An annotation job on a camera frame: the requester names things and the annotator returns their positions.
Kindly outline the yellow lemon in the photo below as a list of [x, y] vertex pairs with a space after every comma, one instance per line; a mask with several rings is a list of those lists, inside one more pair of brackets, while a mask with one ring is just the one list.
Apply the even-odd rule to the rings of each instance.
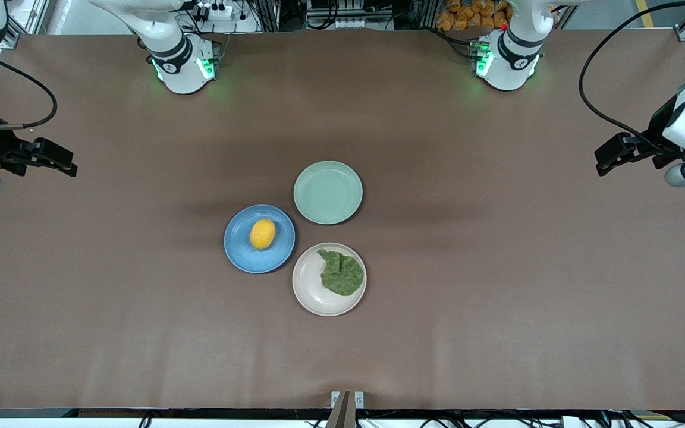
[[257, 220], [249, 234], [249, 241], [253, 249], [264, 250], [271, 246], [276, 236], [276, 225], [269, 218]]

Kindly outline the green lettuce leaf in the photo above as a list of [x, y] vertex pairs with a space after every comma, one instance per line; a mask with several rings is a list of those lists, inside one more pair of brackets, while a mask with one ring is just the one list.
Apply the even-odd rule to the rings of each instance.
[[320, 275], [322, 287], [340, 296], [353, 295], [363, 284], [364, 271], [352, 256], [334, 250], [318, 250], [325, 261]]

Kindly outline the orange snack bag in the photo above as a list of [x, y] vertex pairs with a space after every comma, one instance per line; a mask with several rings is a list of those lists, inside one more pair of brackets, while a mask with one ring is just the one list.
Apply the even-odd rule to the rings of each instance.
[[442, 0], [435, 27], [443, 32], [471, 27], [505, 30], [513, 14], [507, 0]]

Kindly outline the blue plate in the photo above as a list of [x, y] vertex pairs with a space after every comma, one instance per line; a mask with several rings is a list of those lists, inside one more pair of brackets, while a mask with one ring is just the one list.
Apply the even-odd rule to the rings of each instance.
[[[250, 242], [250, 231], [256, 222], [268, 219], [275, 225], [272, 243], [263, 250]], [[293, 255], [296, 247], [296, 226], [280, 208], [253, 205], [237, 212], [225, 230], [224, 247], [228, 260], [239, 270], [262, 274], [277, 270]]]

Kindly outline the white power strip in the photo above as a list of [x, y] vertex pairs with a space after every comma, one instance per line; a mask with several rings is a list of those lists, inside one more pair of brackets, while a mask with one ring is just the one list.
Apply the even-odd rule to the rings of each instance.
[[226, 0], [192, 0], [188, 9], [198, 21], [231, 21], [234, 7]]

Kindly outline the mint green plate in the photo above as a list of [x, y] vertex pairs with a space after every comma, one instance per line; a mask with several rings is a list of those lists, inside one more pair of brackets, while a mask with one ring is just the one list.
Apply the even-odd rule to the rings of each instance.
[[293, 200], [299, 214], [319, 225], [343, 223], [359, 211], [363, 182], [342, 162], [324, 160], [309, 165], [297, 176]]

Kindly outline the beige plate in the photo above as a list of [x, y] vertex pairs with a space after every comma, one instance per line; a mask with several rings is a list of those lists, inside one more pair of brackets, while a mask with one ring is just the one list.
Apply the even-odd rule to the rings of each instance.
[[[351, 296], [340, 296], [322, 287], [320, 275], [325, 261], [318, 250], [334, 250], [354, 257], [363, 268], [362, 286]], [[324, 317], [343, 315], [362, 300], [367, 284], [367, 272], [362, 258], [351, 247], [337, 242], [323, 242], [308, 248], [297, 260], [293, 270], [293, 291], [297, 301], [307, 311]]]

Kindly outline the metal table edge bracket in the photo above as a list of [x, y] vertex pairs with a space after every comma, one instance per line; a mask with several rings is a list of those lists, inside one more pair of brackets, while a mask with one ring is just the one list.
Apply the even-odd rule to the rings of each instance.
[[359, 417], [365, 409], [363, 392], [332, 392], [331, 401], [324, 428], [360, 428]]

